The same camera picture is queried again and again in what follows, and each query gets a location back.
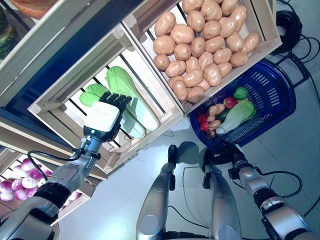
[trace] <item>green vegetable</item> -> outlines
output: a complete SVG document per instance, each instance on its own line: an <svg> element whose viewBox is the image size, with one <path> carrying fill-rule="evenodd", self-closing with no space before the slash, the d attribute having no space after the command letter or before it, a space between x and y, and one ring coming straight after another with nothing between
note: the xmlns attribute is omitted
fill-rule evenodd
<svg viewBox="0 0 320 240"><path fill-rule="evenodd" d="M244 121L252 118L255 114L255 107L250 101L239 102L225 118L225 121L215 130L215 133L222 135L236 129Z"/></svg>
<svg viewBox="0 0 320 240"><path fill-rule="evenodd" d="M249 95L249 92L246 88L240 86L235 90L235 93L233 94L233 97L236 100L245 100Z"/></svg>
<svg viewBox="0 0 320 240"><path fill-rule="evenodd" d="M154 131L159 127L158 118L141 97L133 80L123 68L111 67L106 73L106 81L112 93L132 97L126 108L146 129Z"/></svg>
<svg viewBox="0 0 320 240"><path fill-rule="evenodd" d="M102 95L108 91L109 90L101 84L91 84L85 89L85 92L80 95L79 100L83 105L92 107L92 105L99 101ZM123 111L120 124L122 129L124 129L133 138L140 139L146 135L144 127L127 109Z"/></svg>

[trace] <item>wooden crate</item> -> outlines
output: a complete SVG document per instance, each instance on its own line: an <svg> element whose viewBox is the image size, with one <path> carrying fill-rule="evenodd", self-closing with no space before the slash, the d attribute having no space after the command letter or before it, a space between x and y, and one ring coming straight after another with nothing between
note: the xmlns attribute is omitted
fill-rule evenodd
<svg viewBox="0 0 320 240"><path fill-rule="evenodd" d="M129 73L140 95L157 116L160 126L154 131L147 131L141 139L129 138L121 130L115 141L104 143L100 149L101 159L96 166L106 173L135 156L138 150L183 118L177 102L121 24L106 34L28 108L67 143L77 148L83 137L88 109L80 103L79 96L83 88L91 83L99 82L108 87L104 78L107 68L112 66L120 66Z"/></svg>
<svg viewBox="0 0 320 240"><path fill-rule="evenodd" d="M2 149L2 151L0 152L0 181L9 179L9 178L15 178L15 176L13 175L12 169L15 166L21 164L22 160L25 158L27 158L27 156L25 154L22 154L21 152L14 151L9 148ZM45 160L40 160L39 162L42 165L45 165L51 171L54 171L58 167L57 165L49 163ZM71 213L76 208L80 207L82 204L88 201L93 195L93 193L95 192L95 190L96 190L96 185L89 183L89 181L87 180L83 182L81 187L78 189L78 191L82 193L82 195L77 200L73 201L70 205L60 210L58 219L55 222L53 222L52 225L59 222L69 213ZM2 214L5 214L11 210L18 208L22 204L22 202L23 201L17 200L17 199L14 199L11 201L0 200L0 216Z"/></svg>
<svg viewBox="0 0 320 240"><path fill-rule="evenodd" d="M167 83L167 75L160 72L153 63L153 58L156 56L153 49L153 41L156 38L154 31L156 20L163 12L171 11L175 15L178 24L186 24L186 15L182 11L181 4L177 0L146 0L125 18L122 24L137 47L144 54L151 68L162 80L163 84L166 85L183 111L188 114L278 48L282 42L268 0L239 0L238 4L244 5L247 9L247 19L239 34L245 38L249 33L256 32L260 36L259 44L249 55L249 60L244 66L233 68L231 73L222 80L219 86L211 87L205 92L204 98L200 102L196 104L180 102ZM175 60L174 56L170 56L169 58L171 61Z"/></svg>

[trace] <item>red onion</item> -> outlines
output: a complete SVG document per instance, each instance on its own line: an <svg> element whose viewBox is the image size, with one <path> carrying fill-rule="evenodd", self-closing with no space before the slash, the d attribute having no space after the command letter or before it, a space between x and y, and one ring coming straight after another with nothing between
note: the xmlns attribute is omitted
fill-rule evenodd
<svg viewBox="0 0 320 240"><path fill-rule="evenodd" d="M22 180L22 186L26 189L33 189L38 185L38 183L39 183L39 180L32 179L31 177L25 177Z"/></svg>
<svg viewBox="0 0 320 240"><path fill-rule="evenodd" d="M13 200L14 197L14 193L13 192L1 192L0 193L0 199L2 201L11 201Z"/></svg>
<svg viewBox="0 0 320 240"><path fill-rule="evenodd" d="M25 192L25 194L26 194L26 196L27 196L28 198L31 198L33 195L35 195L37 189L38 189L37 186L34 187L34 188L30 188L30 189L26 188L26 189L24 190L24 192Z"/></svg>
<svg viewBox="0 0 320 240"><path fill-rule="evenodd" d="M16 191L24 189L24 186L22 186L22 178L14 180L11 184L11 187Z"/></svg>
<svg viewBox="0 0 320 240"><path fill-rule="evenodd" d="M5 194L11 193L13 191L11 184L12 183L9 180L4 180L0 182L0 192Z"/></svg>
<svg viewBox="0 0 320 240"><path fill-rule="evenodd" d="M18 200L24 201L26 200L28 197L26 195L25 190L19 190L19 191L15 191L14 192L14 197Z"/></svg>
<svg viewBox="0 0 320 240"><path fill-rule="evenodd" d="M21 163L22 170L30 171L35 166L32 164L32 162L29 160L29 158L25 158Z"/></svg>

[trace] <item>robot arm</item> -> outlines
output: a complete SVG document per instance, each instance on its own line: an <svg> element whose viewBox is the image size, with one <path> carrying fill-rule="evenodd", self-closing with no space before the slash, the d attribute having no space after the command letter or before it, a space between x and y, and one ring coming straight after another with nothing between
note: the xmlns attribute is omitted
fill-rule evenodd
<svg viewBox="0 0 320 240"><path fill-rule="evenodd" d="M98 152L102 143L112 141L118 134L123 111L130 100L131 97L106 92L94 103L84 123L86 137L82 139L79 158L58 167L34 196L23 202L0 226L0 240L53 239L50 224L100 159Z"/></svg>

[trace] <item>wooden box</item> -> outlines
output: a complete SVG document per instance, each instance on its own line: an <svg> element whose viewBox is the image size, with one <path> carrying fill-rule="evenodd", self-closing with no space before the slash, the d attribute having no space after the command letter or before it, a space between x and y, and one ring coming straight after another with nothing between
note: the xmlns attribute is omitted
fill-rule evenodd
<svg viewBox="0 0 320 240"><path fill-rule="evenodd" d="M153 58L156 56L153 49L153 40L156 38L154 32L156 20L163 12L171 11L175 15L177 24L186 24L186 16L181 7L182 3L177 0L146 0L122 22L157 77L166 85L176 102L186 114L208 100L282 44L268 0L239 0L238 4L244 5L247 9L247 19L239 34L245 38L249 33L256 32L260 36L260 42L256 49L249 55L249 60L245 65L234 68L232 72L222 80L220 85L211 87L211 89L205 93L204 98L196 104L180 102L167 84L167 80L169 79L167 75L160 72L153 63ZM171 58L171 61L174 61L174 56L170 56L169 58Z"/></svg>

